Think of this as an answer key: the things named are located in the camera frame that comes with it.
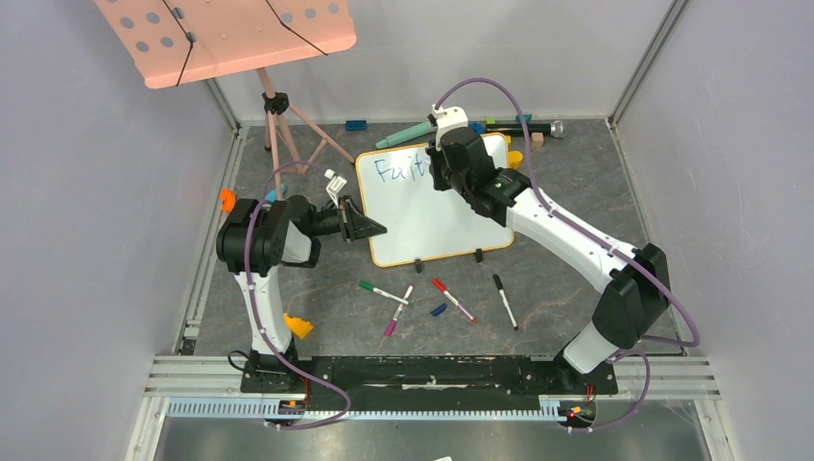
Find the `yellow framed whiteboard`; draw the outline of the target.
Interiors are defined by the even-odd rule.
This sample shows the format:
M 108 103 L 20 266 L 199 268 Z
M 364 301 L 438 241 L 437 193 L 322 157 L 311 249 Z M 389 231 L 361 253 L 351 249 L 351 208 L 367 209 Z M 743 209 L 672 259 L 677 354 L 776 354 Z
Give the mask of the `yellow framed whiteboard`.
M 438 191 L 424 144 L 366 152 L 355 162 L 365 215 L 387 231 L 370 240 L 379 267 L 503 249 L 514 232 L 477 215 L 454 190 Z

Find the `blue marker cap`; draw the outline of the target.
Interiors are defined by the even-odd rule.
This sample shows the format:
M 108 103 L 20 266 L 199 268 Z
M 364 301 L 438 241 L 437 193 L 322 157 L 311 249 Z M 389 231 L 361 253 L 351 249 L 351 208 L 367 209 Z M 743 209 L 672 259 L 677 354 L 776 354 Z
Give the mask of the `blue marker cap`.
M 447 309 L 447 304 L 446 304 L 446 303 L 442 303 L 442 304 L 441 304 L 441 305 L 439 305 L 438 307 L 436 307 L 436 308 L 432 309 L 432 310 L 430 311 L 430 314 L 431 314 L 433 317 L 438 317 L 438 316 L 440 316 L 440 315 L 441 315 L 443 312 L 445 312 L 445 311 L 446 311 L 446 309 Z

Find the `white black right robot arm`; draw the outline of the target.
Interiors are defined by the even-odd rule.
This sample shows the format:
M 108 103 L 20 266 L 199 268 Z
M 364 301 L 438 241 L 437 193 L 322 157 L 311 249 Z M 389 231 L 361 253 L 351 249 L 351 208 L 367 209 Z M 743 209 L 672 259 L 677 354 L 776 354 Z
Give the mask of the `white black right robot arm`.
M 453 129 L 426 149 L 438 191 L 455 191 L 478 215 L 518 232 L 566 262 L 600 294 L 590 322 L 557 354 L 554 377 L 578 392 L 598 365 L 631 349 L 670 304 L 664 251 L 616 240 L 544 199 L 524 174 L 499 168 L 483 137 Z

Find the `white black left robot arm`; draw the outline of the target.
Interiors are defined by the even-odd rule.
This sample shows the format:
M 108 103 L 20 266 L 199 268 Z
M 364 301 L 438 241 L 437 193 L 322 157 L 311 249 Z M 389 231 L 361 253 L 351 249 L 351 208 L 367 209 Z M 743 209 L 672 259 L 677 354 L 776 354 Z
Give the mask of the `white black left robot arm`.
M 386 232 L 387 228 L 364 215 L 349 195 L 321 208 L 301 195 L 270 204 L 235 200 L 217 234 L 215 249 L 239 283 L 250 317 L 251 349 L 244 372 L 264 375 L 283 392 L 300 382 L 293 332 L 282 306 L 281 268 L 315 267 L 323 236 L 338 234 L 353 242 Z

